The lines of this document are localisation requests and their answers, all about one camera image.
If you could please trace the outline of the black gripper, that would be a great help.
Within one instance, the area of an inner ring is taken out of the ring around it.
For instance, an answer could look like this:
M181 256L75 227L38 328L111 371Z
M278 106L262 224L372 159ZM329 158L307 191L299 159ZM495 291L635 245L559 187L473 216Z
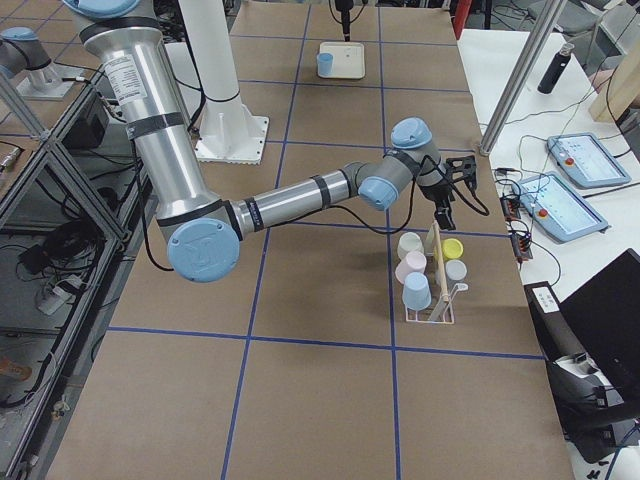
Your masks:
M335 8L340 14L339 22L342 25L342 32L344 36L344 40L349 42L350 37L350 22L351 22L351 10L354 7L353 0L335 0L334 1Z
M441 230L452 231L456 228L452 215L452 191L450 181L446 177L428 179L426 175L418 177L418 186L423 196L436 206L435 220Z

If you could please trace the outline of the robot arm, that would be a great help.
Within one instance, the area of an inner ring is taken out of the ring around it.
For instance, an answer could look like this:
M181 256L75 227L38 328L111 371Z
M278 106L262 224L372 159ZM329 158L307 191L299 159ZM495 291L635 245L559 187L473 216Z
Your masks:
M297 184L241 201L229 201L206 184L201 160L256 150L267 121L253 116L239 97L223 6L218 1L180 5L194 65L208 103L205 135L193 141L188 113L164 50L149 1L71 1L85 48L102 63L159 199L157 223L173 269L195 282L229 274L241 241L254 232L288 223L352 197L384 211L404 188L416 184L436 207L438 225L452 229L452 167L443 161L426 123L408 118L392 132L393 147L377 163L354 162Z

